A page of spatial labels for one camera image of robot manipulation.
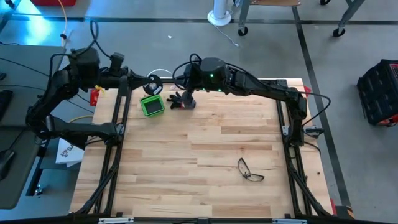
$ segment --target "green square block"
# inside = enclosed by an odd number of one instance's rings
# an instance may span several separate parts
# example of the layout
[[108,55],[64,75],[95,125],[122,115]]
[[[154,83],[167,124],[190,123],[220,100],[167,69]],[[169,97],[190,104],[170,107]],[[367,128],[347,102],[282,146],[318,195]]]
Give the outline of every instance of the green square block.
[[160,95],[147,96],[140,100],[142,111],[147,117],[163,113],[164,104]]

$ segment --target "gray floor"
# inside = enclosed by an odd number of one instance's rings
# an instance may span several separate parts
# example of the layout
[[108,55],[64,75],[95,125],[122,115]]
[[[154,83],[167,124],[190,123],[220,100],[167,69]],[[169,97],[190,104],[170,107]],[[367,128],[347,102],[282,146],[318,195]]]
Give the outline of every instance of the gray floor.
[[[67,9],[67,14],[68,17],[204,19],[212,5],[210,0],[112,2],[80,0],[76,7]],[[344,0],[332,1],[325,7],[312,0],[302,1],[298,11],[303,20],[335,21],[341,18],[346,8]],[[0,6],[0,10],[5,12],[7,8]],[[237,18],[238,11],[233,10]],[[367,0],[353,19],[398,21],[397,10],[396,0]],[[62,16],[57,7],[37,9],[28,0],[22,0],[16,13]],[[289,7],[253,6],[248,18],[293,19],[293,14]],[[258,77],[303,78],[304,83],[311,86],[293,24],[247,24],[249,34],[245,37],[237,35],[237,24],[221,28],[240,45],[239,48],[207,23],[100,22],[99,26],[98,41],[104,50],[108,53],[121,52],[126,56],[124,64],[140,74],[147,74],[156,68],[173,70],[196,52],[202,57],[215,56],[235,63]],[[46,21],[41,17],[32,17],[30,21],[11,20],[0,33],[0,41],[60,45],[59,33],[63,27],[64,22]],[[397,59],[398,49],[394,47],[397,26],[347,26],[347,33],[339,39],[331,37],[335,27],[303,25],[303,31],[320,91],[332,99],[327,116],[352,207],[358,219],[397,223],[398,169],[395,164],[398,151],[394,139],[397,128],[368,125],[363,119],[355,89],[358,78],[380,59]],[[67,49],[85,47],[91,41],[87,22],[69,22],[67,33],[70,34]],[[101,56],[101,64],[109,65],[104,56]],[[310,104],[311,112],[315,114],[314,100],[310,100]],[[55,114],[63,119],[70,116],[68,111],[63,110],[57,110]],[[323,138],[320,138],[319,145],[331,198],[340,204]],[[0,219],[66,214],[76,174],[65,170],[48,171],[41,183],[51,186],[52,190],[41,198],[22,196],[16,209],[0,211]],[[58,178],[56,183],[53,182],[54,176]],[[34,210],[29,210],[33,203]]]

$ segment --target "black case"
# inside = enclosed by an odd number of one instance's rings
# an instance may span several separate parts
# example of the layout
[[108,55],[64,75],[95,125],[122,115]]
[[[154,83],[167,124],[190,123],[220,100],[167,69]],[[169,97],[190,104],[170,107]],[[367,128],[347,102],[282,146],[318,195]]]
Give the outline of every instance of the black case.
[[381,60],[359,78],[357,87],[370,124],[377,125],[398,114],[397,60]]

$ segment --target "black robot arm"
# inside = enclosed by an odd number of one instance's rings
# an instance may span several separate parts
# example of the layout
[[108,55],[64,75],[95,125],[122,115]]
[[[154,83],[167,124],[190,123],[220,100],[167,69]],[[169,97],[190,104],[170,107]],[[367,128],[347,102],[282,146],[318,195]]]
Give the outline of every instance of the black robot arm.
[[284,101],[290,119],[287,133],[289,144],[304,145],[302,123],[307,117],[307,99],[296,88],[275,81],[258,80],[249,72],[218,58],[198,58],[186,65],[184,75],[174,78],[175,84],[185,92],[182,96],[171,97],[169,101],[175,104],[179,100],[182,108],[192,109],[196,105],[192,97],[194,90],[222,91],[236,96],[258,95]]
[[98,136],[105,144],[115,145],[120,141],[123,127],[114,123],[71,124],[51,115],[51,112],[63,101],[69,100],[78,94],[79,89],[88,91],[96,85],[105,88],[118,88],[122,95],[140,86],[148,94],[160,92],[162,84],[155,75],[140,77],[127,67],[121,68],[124,56],[113,54],[109,68],[99,68],[100,60],[95,49],[80,49],[72,51],[68,56],[70,64],[57,71],[49,79],[45,93],[39,96],[37,102],[28,109],[26,124],[39,138],[52,139],[61,137],[69,143],[84,149],[82,143],[88,136]]

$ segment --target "wooden tabletop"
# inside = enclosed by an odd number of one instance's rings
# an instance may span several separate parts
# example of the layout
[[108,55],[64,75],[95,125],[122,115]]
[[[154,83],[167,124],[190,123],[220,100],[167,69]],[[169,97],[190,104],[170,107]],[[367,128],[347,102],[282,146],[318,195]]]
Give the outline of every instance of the wooden tabletop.
[[[303,91],[301,79],[287,82]],[[174,218],[293,214],[275,100],[199,91],[193,95],[197,102],[194,110],[171,110],[166,98],[176,90],[170,87],[165,85],[161,93],[164,114],[152,118],[144,116],[139,103],[145,96],[143,90],[132,94],[113,214]],[[94,123],[111,121],[116,93],[101,94]],[[306,141],[317,144],[313,139]],[[102,142],[86,148],[71,212],[81,208],[97,187],[104,152]],[[331,212],[319,152],[306,145],[301,153],[310,190]],[[265,176],[262,182],[242,177],[237,168],[241,157],[252,173]],[[108,190],[104,192],[102,209]]]

